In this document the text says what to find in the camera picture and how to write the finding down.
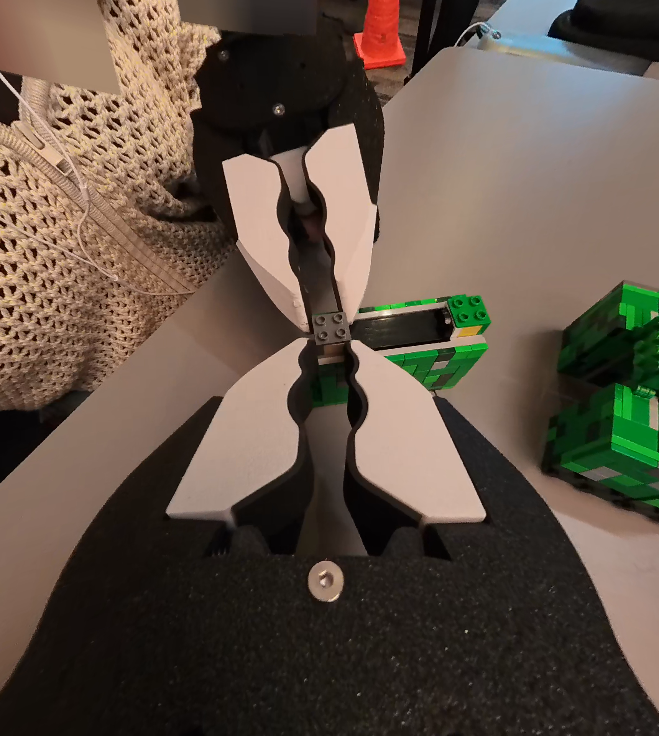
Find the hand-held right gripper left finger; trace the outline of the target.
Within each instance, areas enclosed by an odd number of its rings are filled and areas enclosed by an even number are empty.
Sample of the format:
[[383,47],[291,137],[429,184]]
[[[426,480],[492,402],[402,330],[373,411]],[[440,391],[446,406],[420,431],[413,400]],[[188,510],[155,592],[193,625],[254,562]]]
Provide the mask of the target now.
[[305,422],[314,341],[298,338],[226,393],[167,507],[171,519],[255,526],[293,554],[314,491]]

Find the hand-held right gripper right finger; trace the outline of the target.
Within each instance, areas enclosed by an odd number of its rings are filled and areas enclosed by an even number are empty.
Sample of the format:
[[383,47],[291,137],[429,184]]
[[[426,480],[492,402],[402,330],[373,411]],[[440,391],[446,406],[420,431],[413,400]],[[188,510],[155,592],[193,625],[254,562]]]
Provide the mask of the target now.
[[483,522],[486,511],[440,403],[358,340],[348,345],[343,495],[363,546],[381,555],[397,529]]

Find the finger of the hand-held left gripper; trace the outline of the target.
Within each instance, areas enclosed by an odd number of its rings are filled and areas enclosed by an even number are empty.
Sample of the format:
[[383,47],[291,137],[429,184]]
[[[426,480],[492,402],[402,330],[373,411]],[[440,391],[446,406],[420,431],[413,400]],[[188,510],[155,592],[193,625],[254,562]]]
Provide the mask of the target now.
[[292,203],[279,164],[242,154],[224,161],[223,168],[240,252],[274,305],[308,334],[305,300],[290,258]]
[[356,315],[371,270],[377,207],[372,203],[353,124],[325,131],[304,155],[306,178],[324,207],[324,233],[343,311]]

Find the long green lego assembly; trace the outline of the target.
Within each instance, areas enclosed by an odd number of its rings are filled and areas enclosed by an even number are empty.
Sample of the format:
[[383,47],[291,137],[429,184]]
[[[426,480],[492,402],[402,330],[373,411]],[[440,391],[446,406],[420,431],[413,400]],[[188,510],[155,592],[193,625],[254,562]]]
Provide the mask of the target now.
[[351,333],[438,391],[456,386],[485,354],[490,322],[481,296],[457,294],[360,308]]

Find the small grey lego plate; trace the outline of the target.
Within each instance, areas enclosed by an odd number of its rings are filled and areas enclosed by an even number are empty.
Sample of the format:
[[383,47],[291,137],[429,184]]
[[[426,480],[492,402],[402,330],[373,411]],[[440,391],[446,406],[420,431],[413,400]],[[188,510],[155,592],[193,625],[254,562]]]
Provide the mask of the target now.
[[352,340],[351,324],[342,310],[313,314],[312,332],[318,347],[341,345]]

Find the person's left forearm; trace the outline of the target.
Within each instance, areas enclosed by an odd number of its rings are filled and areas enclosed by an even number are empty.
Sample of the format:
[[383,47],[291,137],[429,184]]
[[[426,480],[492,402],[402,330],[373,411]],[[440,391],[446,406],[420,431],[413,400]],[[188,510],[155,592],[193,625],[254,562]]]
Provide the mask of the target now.
[[195,76],[219,30],[183,22],[177,2],[97,4],[121,90],[104,103],[113,187],[160,220],[214,219],[200,213],[191,116],[201,106]]

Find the large green lego assembly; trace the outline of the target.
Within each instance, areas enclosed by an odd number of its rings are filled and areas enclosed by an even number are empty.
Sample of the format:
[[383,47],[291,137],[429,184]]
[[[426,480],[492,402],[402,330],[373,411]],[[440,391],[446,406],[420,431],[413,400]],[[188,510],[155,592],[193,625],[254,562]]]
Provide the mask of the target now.
[[622,282],[562,333],[573,389],[549,420],[541,469],[659,522],[659,290]]

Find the orange traffic cone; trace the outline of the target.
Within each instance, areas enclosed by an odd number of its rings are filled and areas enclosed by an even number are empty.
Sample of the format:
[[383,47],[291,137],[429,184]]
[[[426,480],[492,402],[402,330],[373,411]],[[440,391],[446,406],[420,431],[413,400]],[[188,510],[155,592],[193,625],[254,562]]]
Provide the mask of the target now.
[[403,66],[406,54],[398,35],[400,2],[369,1],[361,32],[353,44],[365,70]]

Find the person's knit sweater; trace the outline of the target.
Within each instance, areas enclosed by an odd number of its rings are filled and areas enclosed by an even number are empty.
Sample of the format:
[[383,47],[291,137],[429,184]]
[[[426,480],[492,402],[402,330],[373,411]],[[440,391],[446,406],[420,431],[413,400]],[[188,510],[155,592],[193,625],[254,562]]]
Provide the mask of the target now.
[[113,187],[110,94],[21,87],[39,119],[0,122],[0,411],[96,389],[233,250],[214,219],[160,220]]

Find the white flat device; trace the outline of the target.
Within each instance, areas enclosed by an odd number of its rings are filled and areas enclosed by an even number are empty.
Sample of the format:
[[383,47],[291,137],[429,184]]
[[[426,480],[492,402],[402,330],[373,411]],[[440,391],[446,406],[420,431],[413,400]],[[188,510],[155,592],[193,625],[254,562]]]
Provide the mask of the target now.
[[486,27],[478,32],[477,48],[521,58],[559,62],[587,69],[642,77],[651,62],[639,57],[595,49],[545,35],[505,34]]

